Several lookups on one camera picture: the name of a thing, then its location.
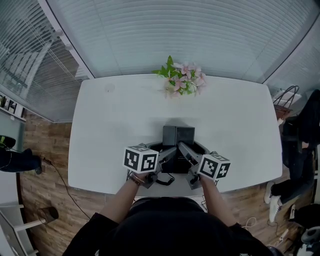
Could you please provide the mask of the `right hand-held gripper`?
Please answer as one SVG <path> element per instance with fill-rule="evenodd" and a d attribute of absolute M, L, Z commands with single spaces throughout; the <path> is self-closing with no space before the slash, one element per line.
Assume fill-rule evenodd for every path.
<path fill-rule="evenodd" d="M 192 145 L 180 141 L 178 149 L 191 164 L 186 180 L 192 190 L 199 189 L 202 186 L 200 179 L 203 177 L 217 184 L 219 179 L 227 176 L 231 161 L 216 151 L 210 152 L 196 141 Z"/>

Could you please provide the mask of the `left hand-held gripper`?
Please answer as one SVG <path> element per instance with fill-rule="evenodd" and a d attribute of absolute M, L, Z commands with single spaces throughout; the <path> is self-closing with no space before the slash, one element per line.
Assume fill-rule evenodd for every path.
<path fill-rule="evenodd" d="M 123 166 L 127 169 L 127 178 L 133 178 L 139 185 L 150 188 L 154 183 L 169 186 L 174 181 L 173 176 L 169 181 L 161 181 L 158 174 L 163 171 L 162 165 L 174 158 L 176 146 L 166 146 L 158 151 L 152 147 L 161 147 L 160 142 L 128 146 L 124 149 Z"/>

